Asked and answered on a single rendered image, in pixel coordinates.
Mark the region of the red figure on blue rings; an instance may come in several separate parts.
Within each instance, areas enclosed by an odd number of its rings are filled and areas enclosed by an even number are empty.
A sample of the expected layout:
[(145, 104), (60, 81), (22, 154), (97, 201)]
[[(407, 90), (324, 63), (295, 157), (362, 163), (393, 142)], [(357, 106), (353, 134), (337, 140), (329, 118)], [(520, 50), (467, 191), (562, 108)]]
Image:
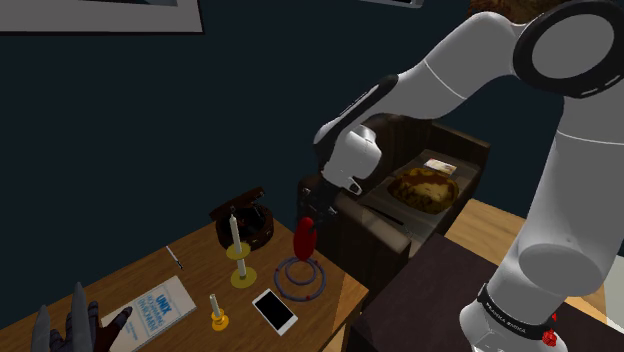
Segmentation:
[[(316, 248), (317, 242), (317, 228), (315, 221), (307, 216), (302, 217), (297, 224), (296, 231), (293, 236), (293, 251), (294, 256), (284, 259), (274, 270), (273, 280), (280, 295), (287, 300), (293, 302), (308, 302), (318, 298), (325, 290), (327, 284), (326, 273), (323, 266), (312, 258), (312, 255)], [(304, 262), (313, 269), (313, 274), (309, 279), (298, 281), (290, 275), (290, 267), (296, 262)], [(316, 280), (317, 274), (321, 276), (321, 284), (319, 288), (311, 295), (305, 296), (293, 296), (288, 294), (281, 286), (280, 272), (284, 270), (286, 278), (294, 285), (306, 286), (313, 283)]]

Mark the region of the dark wooden open box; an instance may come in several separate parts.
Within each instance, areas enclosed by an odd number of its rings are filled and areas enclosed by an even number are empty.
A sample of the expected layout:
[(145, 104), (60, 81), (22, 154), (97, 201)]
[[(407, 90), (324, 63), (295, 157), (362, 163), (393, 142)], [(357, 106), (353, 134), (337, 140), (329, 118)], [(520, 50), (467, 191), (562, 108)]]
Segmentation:
[(269, 208), (257, 203), (264, 195), (264, 189), (256, 187), (210, 212), (210, 217), (216, 223), (218, 241), (224, 249), (233, 244), (229, 224), (231, 215), (237, 220), (240, 241), (249, 244), (252, 251), (271, 240), (274, 233), (273, 214)]

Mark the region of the tall white candle yellow holder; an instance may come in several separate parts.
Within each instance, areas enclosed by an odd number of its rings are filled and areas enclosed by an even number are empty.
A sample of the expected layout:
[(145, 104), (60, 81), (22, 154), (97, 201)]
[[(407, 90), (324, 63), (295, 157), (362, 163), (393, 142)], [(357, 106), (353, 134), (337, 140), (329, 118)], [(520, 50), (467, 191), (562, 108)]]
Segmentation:
[(248, 288), (257, 279), (257, 272), (245, 263), (245, 258), (251, 253), (251, 247), (241, 240), (238, 221), (233, 214), (230, 215), (229, 226), (233, 244), (227, 248), (226, 256), (237, 264), (237, 269), (231, 275), (231, 284), (238, 289)]

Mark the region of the yellow brown patterned cushion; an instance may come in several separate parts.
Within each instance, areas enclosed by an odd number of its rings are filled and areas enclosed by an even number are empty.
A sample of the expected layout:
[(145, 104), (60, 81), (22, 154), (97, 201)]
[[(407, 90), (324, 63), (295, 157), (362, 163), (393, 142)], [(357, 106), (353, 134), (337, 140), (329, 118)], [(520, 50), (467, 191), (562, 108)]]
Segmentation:
[(387, 191), (411, 208), (436, 215), (456, 201), (459, 186), (441, 172), (412, 168), (396, 176)]

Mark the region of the small pale card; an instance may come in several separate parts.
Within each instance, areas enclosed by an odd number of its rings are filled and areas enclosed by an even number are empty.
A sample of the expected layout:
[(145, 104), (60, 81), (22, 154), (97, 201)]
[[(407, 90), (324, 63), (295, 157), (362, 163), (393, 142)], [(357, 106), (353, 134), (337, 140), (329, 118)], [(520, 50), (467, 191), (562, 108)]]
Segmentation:
[(424, 166), (426, 168), (444, 173), (449, 176), (451, 176), (457, 169), (457, 167), (452, 164), (434, 158), (430, 158), (429, 160), (427, 160), (424, 163)]

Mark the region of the white smartphone black screen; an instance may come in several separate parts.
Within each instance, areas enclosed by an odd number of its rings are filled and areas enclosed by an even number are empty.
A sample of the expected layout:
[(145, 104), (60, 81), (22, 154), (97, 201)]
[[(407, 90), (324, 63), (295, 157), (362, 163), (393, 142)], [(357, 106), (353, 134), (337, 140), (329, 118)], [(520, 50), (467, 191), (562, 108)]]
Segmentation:
[(252, 305), (279, 336), (283, 336), (298, 321), (298, 317), (270, 288), (253, 299)]

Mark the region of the dark robot stand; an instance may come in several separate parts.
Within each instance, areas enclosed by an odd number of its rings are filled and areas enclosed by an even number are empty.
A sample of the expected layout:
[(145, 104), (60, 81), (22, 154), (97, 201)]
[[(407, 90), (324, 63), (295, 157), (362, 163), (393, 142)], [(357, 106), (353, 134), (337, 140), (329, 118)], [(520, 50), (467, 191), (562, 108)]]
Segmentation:
[(430, 238), (365, 308), (350, 330), (347, 352), (472, 352), (460, 311), (487, 280), (505, 313), (540, 324), (557, 316), (557, 344), (569, 352), (624, 352), (624, 334), (569, 306), (526, 279), (440, 236)]

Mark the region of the wooden table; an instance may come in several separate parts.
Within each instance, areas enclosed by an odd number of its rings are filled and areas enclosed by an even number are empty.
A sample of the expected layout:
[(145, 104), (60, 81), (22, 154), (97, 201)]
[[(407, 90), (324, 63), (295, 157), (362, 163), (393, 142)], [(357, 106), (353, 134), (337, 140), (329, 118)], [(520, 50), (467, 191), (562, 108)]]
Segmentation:
[[(320, 253), (314, 255), (326, 272), (323, 293), (309, 302), (289, 302), (298, 321), (279, 336), (252, 305), (252, 300), (274, 286), (274, 270), (292, 256), (292, 233), (280, 223), (272, 239), (252, 252), (247, 264), (258, 274), (254, 284), (236, 289), (230, 277), (236, 270), (209, 224), (169, 245), (184, 266), (176, 265), (166, 249), (152, 254), (86, 287), (90, 300), (99, 303), (103, 316), (177, 276), (195, 311), (146, 344), (139, 352), (321, 352), (342, 327), (359, 315), (368, 290)], [(215, 294), (229, 317), (223, 331), (212, 328), (209, 296)]]

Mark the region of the short white candle yellow holder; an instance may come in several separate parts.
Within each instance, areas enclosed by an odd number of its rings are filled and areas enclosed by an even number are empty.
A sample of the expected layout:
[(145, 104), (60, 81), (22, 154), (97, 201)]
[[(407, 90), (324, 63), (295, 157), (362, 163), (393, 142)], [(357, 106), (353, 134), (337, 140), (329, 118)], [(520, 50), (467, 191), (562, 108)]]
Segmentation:
[(219, 306), (217, 297), (215, 294), (209, 296), (212, 307), (212, 328), (214, 331), (223, 331), (229, 325), (229, 317), (225, 314), (224, 310)]

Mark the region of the silver pen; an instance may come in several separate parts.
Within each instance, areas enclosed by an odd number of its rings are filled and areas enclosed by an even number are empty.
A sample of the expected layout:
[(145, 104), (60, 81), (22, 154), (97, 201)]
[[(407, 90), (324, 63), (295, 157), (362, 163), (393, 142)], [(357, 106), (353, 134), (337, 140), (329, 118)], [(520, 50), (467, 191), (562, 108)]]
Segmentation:
[(172, 257), (172, 259), (175, 261), (176, 265), (180, 268), (180, 270), (184, 270), (184, 266), (183, 264), (180, 262), (180, 260), (177, 258), (177, 256), (175, 255), (175, 253), (172, 251), (172, 249), (167, 245), (165, 246), (167, 252), (169, 253), (169, 255)]

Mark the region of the white and blue book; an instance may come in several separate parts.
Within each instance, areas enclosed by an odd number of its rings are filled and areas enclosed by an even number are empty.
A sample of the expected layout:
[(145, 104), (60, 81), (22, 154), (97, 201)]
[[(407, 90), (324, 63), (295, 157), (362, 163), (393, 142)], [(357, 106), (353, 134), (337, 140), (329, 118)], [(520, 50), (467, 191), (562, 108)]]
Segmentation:
[(196, 309), (196, 304), (177, 276), (123, 304), (101, 318), (107, 326), (126, 307), (133, 309), (109, 352), (137, 352), (158, 335)]

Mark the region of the dark spiky hand figure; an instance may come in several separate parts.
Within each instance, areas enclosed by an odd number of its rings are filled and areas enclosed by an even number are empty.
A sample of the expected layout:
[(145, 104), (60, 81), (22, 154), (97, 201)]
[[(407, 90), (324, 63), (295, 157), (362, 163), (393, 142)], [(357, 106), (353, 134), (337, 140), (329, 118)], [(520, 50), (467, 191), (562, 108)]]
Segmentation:
[(77, 282), (71, 310), (66, 317), (65, 336), (50, 327), (47, 306), (42, 305), (33, 326), (30, 352), (110, 352), (132, 312), (133, 308), (127, 306), (110, 323), (102, 326), (98, 302), (87, 303), (84, 288)]

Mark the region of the grey framed wall picture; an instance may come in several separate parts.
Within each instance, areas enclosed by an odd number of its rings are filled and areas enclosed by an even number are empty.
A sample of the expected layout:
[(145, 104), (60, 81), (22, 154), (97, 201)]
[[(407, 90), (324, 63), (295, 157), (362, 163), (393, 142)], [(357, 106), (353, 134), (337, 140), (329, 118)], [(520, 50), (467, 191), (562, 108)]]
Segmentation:
[(0, 32), (202, 31), (199, 0), (0, 0)]

